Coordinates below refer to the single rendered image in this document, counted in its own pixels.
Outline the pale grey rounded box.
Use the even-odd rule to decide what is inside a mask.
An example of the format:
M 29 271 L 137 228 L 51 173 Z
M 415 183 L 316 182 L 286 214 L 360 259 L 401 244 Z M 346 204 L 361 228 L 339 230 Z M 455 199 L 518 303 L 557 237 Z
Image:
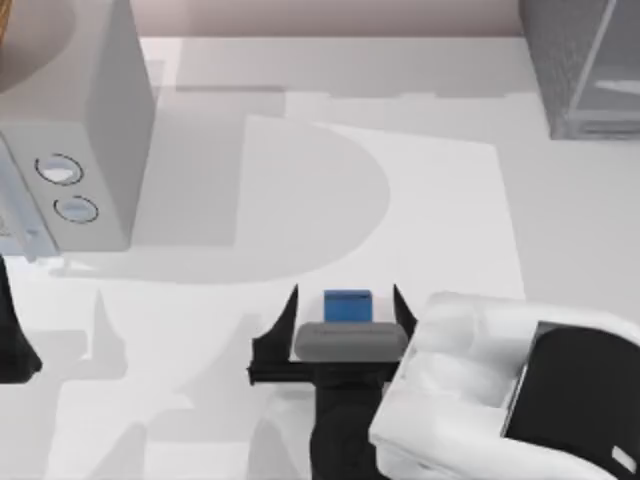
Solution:
M 407 344 L 404 330 L 392 323 L 307 323 L 294 352 L 306 362 L 394 362 Z

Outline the blue block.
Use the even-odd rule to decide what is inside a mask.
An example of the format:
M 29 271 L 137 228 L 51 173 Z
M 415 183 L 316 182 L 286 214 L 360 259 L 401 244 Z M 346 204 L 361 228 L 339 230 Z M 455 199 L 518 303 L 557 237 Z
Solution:
M 358 289 L 325 290 L 323 317 L 327 323 L 372 323 L 372 292 Z

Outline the small round microwave knob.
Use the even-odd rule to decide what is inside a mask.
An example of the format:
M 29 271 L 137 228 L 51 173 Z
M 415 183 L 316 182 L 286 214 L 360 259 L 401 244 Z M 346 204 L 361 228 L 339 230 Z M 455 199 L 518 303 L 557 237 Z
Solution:
M 60 218 L 75 224 L 89 224 L 99 217 L 98 206 L 80 195 L 55 200 L 53 209 Z

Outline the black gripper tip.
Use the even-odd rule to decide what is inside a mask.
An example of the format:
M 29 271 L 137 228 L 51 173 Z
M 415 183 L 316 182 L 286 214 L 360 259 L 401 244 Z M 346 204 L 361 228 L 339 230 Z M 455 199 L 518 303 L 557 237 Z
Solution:
M 6 263 L 0 255 L 0 385 L 25 384 L 42 367 L 18 320 Z

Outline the large round microwave knob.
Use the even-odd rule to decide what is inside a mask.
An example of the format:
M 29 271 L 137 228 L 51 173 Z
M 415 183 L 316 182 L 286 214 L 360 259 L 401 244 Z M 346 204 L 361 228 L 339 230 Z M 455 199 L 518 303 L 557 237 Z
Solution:
M 83 167 L 74 158 L 61 153 L 36 158 L 34 167 L 43 180 L 57 186 L 71 186 L 84 178 Z

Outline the grey cabinet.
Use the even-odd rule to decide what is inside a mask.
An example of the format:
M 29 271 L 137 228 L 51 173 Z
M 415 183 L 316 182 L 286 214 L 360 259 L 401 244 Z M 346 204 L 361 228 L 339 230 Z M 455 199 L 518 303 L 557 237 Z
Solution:
M 519 0 L 550 136 L 640 141 L 640 0 Z

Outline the pale glass microwave door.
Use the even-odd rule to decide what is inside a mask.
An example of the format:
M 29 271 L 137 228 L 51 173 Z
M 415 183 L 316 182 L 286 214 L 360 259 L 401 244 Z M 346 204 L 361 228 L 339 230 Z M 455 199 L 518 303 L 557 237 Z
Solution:
M 24 257 L 31 263 L 60 255 L 8 142 L 1 133 L 0 254 Z

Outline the pale microwave oven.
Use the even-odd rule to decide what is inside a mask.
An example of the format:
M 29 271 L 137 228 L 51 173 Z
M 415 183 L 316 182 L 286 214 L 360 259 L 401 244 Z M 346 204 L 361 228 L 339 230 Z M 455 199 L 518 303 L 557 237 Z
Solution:
M 12 0 L 0 46 L 0 133 L 60 255 L 130 245 L 156 104 L 131 0 Z M 34 161 L 74 158 L 84 178 L 43 180 Z M 57 199 L 99 208 L 89 224 L 60 218 Z

